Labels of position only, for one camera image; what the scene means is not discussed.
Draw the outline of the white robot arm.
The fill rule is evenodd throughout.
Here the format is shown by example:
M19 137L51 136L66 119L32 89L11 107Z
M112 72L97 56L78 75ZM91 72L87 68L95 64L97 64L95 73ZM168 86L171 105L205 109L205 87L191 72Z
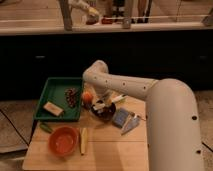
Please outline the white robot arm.
M146 103L149 171L205 171L195 95L184 82L113 75L102 60L83 72L99 98L111 90Z

